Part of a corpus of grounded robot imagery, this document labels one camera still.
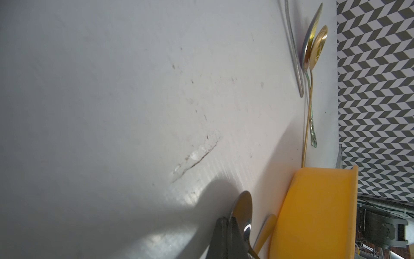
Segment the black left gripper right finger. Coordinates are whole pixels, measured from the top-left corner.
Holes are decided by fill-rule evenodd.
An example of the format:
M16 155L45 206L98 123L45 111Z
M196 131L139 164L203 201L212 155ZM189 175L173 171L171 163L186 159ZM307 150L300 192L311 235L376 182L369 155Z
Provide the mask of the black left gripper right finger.
M229 259L248 259L248 250L239 231L237 219L232 217L227 230L227 257Z

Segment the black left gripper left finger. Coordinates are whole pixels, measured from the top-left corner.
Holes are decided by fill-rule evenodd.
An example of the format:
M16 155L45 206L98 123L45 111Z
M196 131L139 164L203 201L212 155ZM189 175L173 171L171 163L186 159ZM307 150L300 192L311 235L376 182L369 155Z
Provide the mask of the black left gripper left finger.
M228 219L217 219L206 259L227 259L227 225Z

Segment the black spoon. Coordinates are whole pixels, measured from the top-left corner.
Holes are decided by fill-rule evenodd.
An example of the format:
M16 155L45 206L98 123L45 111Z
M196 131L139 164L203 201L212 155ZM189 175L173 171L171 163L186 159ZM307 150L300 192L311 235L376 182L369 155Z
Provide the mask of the black spoon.
M249 191L243 191L232 206L230 219L237 222L237 229L248 257L251 259L259 259L258 254L253 250L250 244L252 209L251 193Z

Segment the yellow plastic storage box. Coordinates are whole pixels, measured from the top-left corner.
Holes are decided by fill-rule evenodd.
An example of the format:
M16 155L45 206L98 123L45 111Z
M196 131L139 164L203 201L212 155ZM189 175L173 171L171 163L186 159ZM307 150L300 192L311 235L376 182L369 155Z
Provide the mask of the yellow plastic storage box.
M299 169L278 215L269 257L354 258L358 173L357 166Z

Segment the gold round spoon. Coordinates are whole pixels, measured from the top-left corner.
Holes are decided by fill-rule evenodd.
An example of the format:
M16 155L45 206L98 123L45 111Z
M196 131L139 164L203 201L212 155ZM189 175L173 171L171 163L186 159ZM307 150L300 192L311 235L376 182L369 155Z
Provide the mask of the gold round spoon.
M308 147L308 138L310 136L310 143L311 146L317 147L317 137L314 127L314 117L313 117L313 107L312 107L312 97L313 97L313 70L320 58L320 55L322 53L323 47L326 42L328 34L328 27L325 25L322 27L318 35L315 37L311 51L310 56L306 58L307 60L307 68L305 68L305 76L308 83L309 88L309 101L308 101L308 115L307 115L307 125L306 125L306 135L305 135L305 143L304 143L304 149L303 149L303 157L302 157L302 167L305 167L306 165L306 155L307 155L307 147Z

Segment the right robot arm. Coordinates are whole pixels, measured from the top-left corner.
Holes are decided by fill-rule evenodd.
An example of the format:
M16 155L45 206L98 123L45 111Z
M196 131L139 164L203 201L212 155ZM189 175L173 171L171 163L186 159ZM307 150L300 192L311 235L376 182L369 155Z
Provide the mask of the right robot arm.
M356 241L357 232L384 249L413 241L413 221L357 202L355 195L290 193L278 217L265 223L253 252L270 238L271 259L369 259Z

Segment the small silver spoon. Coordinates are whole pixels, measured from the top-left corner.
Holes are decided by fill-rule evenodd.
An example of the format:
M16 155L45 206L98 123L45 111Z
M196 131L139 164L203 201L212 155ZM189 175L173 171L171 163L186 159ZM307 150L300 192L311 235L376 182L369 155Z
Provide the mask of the small silver spoon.
M296 44L294 41L293 36L293 30L291 25L291 19L290 19L290 11L289 11L289 1L284 0L285 5L285 15L286 15L286 21L287 21L287 28L289 32L289 39L290 39L290 52L292 56L293 66L294 66L294 72L296 76L296 81L299 89L299 95L301 98L304 97L304 80L303 80L303 74L301 73L301 67L299 64L299 57L296 49Z

